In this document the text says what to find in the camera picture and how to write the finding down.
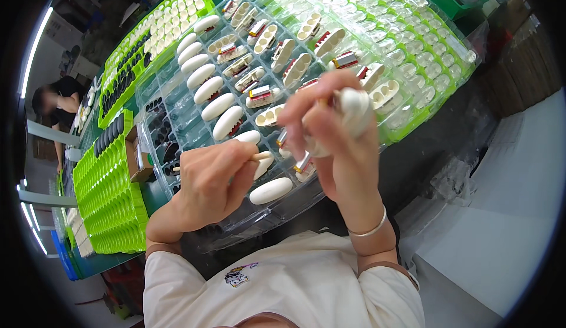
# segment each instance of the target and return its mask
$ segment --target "person in black shirt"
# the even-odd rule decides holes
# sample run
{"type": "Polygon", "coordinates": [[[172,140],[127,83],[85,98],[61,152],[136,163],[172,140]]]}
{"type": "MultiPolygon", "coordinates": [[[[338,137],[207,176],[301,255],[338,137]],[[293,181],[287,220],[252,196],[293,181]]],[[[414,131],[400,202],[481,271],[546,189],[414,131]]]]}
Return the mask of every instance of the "person in black shirt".
{"type": "MultiPolygon", "coordinates": [[[[83,100],[85,88],[77,80],[65,76],[52,84],[44,84],[33,94],[32,107],[37,115],[50,119],[51,127],[60,130],[61,125],[71,128],[75,114],[83,100]]],[[[57,173],[63,168],[63,146],[55,141],[57,173]]]]}

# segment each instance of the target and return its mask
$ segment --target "shirt sleeve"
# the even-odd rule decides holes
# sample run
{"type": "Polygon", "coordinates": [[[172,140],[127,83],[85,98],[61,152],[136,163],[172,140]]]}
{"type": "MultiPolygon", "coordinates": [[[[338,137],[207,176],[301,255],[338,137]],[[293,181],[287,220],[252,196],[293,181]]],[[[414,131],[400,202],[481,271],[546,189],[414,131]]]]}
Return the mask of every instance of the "shirt sleeve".
{"type": "Polygon", "coordinates": [[[55,84],[63,97],[70,97],[75,92],[79,94],[79,102],[83,99],[84,86],[70,76],[63,76],[55,84]]]}
{"type": "Polygon", "coordinates": [[[205,282],[202,275],[180,255],[152,253],[145,262],[145,326],[166,326],[195,300],[205,282]]]}
{"type": "Polygon", "coordinates": [[[48,117],[49,119],[51,119],[51,126],[59,123],[59,118],[57,118],[53,114],[55,114],[55,113],[51,113],[51,115],[48,117]]]}
{"type": "Polygon", "coordinates": [[[399,271],[375,266],[358,278],[367,311],[375,327],[425,327],[421,296],[399,271]]]}

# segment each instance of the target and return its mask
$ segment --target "cartoon print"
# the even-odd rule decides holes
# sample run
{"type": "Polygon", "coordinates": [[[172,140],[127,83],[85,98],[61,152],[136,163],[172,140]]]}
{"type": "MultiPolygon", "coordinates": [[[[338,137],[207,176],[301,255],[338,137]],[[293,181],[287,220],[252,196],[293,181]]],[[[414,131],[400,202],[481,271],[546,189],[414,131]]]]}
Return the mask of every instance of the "cartoon print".
{"type": "Polygon", "coordinates": [[[257,266],[258,263],[256,262],[256,263],[246,264],[244,266],[233,268],[228,273],[226,273],[226,276],[224,276],[224,280],[226,281],[226,284],[230,284],[232,285],[232,287],[237,287],[240,284],[248,281],[248,277],[241,273],[242,270],[246,267],[255,268],[257,266]]]}

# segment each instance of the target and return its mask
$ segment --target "workbench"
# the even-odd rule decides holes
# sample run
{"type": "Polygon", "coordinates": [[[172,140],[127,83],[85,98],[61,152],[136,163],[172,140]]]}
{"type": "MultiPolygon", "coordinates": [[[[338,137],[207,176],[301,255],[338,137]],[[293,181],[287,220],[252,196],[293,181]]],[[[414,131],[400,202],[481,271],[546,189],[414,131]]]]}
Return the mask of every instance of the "workbench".
{"type": "MultiPolygon", "coordinates": [[[[478,94],[479,86],[474,77],[452,96],[445,106],[427,123],[414,130],[400,143],[387,148],[381,154],[380,192],[392,217],[408,204],[428,181],[434,167],[442,164],[446,155],[475,158],[485,147],[486,141],[495,127],[496,121],[478,94]]],[[[89,116],[95,119],[87,122],[81,136],[80,149],[84,152],[102,133],[96,125],[100,91],[95,97],[95,108],[89,116]]],[[[135,97],[124,106],[138,112],[135,97]]],[[[72,168],[66,167],[65,194],[72,196],[72,168]]],[[[166,195],[158,182],[141,183],[148,215],[166,203],[166,195]]],[[[232,247],[207,254],[197,253],[191,243],[181,239],[183,254],[205,279],[212,277],[219,270],[232,262],[260,248],[278,243],[280,240],[305,230],[330,231],[339,235],[347,235],[346,227],[336,204],[324,198],[309,211],[280,227],[253,239],[249,239],[232,247]]],[[[73,250],[76,264],[81,276],[86,278],[124,263],[140,255],[137,254],[96,254],[81,258],[78,248],[73,250]]]]}

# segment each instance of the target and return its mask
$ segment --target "white t-shirt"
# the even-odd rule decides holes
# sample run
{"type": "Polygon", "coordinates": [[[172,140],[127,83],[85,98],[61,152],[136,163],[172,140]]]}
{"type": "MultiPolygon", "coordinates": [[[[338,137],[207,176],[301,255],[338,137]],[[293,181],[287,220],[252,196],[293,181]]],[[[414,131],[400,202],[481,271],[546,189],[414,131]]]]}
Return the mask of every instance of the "white t-shirt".
{"type": "Polygon", "coordinates": [[[291,236],[209,281],[181,256],[154,252],[145,264],[145,326],[235,326],[262,312],[300,328],[425,326],[406,275],[386,266],[356,271],[350,240],[328,232],[291,236]]]}

